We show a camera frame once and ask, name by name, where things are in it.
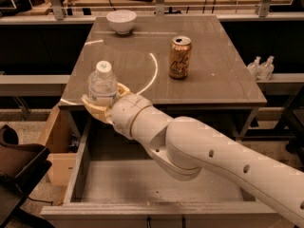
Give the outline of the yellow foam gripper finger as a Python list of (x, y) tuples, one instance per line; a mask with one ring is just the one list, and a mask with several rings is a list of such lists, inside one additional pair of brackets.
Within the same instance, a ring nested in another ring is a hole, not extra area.
[(122, 98), (128, 94), (131, 94), (130, 89), (126, 85), (118, 83), (118, 97)]
[(109, 106), (99, 105), (97, 101), (90, 99), (86, 94), (82, 96), (82, 102), (88, 113), (96, 120), (111, 124), (111, 108)]

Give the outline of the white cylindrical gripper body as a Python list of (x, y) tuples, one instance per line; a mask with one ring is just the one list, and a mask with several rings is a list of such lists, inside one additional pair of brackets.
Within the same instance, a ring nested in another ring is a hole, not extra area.
[(111, 109), (111, 120), (114, 129), (132, 140), (132, 124), (137, 116), (152, 103), (141, 95), (127, 94), (118, 100)]

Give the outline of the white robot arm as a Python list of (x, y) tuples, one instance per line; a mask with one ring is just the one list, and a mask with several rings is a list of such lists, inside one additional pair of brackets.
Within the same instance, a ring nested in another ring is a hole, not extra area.
[(171, 177), (194, 179), (207, 169), (234, 182), (304, 228), (304, 173), (235, 142), (211, 126), (190, 117), (172, 118), (143, 96), (118, 85), (113, 98), (82, 97), (96, 120), (140, 143)]

